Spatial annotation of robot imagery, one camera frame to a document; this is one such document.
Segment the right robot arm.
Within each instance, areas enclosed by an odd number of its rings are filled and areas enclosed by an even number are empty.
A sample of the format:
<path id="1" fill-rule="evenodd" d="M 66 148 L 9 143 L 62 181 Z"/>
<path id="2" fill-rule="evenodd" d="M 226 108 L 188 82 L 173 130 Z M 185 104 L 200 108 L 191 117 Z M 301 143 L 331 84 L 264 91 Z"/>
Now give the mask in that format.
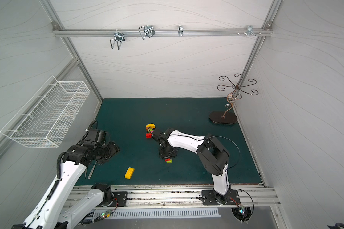
<path id="1" fill-rule="evenodd" d="M 238 159 L 229 166 L 230 153 L 219 141 L 224 136 L 211 135 L 195 136 L 168 128 L 166 131 L 147 128 L 147 138 L 159 144 L 159 158 L 171 161 L 178 154 L 178 148 L 188 150 L 198 155 L 203 167 L 212 175 L 213 190 L 210 194 L 202 194 L 201 201 L 207 200 L 211 204 L 226 205 L 232 200 L 231 184 L 228 179 L 228 170 L 238 165 L 241 151 L 238 148 Z"/>

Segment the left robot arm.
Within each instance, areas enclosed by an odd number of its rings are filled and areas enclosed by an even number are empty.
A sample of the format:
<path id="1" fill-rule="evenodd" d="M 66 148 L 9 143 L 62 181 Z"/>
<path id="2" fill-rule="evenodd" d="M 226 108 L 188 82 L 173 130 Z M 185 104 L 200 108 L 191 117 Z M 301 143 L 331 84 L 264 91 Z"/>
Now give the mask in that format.
<path id="1" fill-rule="evenodd" d="M 81 140 L 62 152 L 56 161 L 56 176 L 37 204 L 36 208 L 14 229 L 73 229 L 77 225 L 102 221 L 114 213 L 108 210 L 95 219 L 89 213 L 98 205 L 119 206 L 110 185 L 97 183 L 88 194 L 65 213 L 62 209 L 77 180 L 87 171 L 90 164 L 103 165 L 120 151 L 111 141 L 108 132 L 99 130 L 97 120 L 93 120 Z"/>

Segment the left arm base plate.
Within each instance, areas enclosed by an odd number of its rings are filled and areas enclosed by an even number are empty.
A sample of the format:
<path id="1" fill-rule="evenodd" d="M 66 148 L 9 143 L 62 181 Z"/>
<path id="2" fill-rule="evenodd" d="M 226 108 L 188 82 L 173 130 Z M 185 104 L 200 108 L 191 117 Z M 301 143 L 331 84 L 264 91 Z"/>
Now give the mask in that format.
<path id="1" fill-rule="evenodd" d="M 127 202 L 128 192 L 126 191 L 116 191 L 104 194 L 102 207 L 125 207 Z"/>

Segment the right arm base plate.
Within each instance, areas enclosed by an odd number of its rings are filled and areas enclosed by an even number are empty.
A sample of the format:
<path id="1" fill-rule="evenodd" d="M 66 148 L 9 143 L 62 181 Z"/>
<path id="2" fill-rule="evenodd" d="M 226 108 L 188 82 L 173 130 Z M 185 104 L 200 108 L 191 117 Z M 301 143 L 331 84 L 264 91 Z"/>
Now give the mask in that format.
<path id="1" fill-rule="evenodd" d="M 214 190 L 202 190 L 201 194 L 198 196 L 198 200 L 202 202 L 204 206 L 213 205 L 240 205 L 240 197 L 238 191 L 228 190 L 225 195 L 220 195 Z"/>

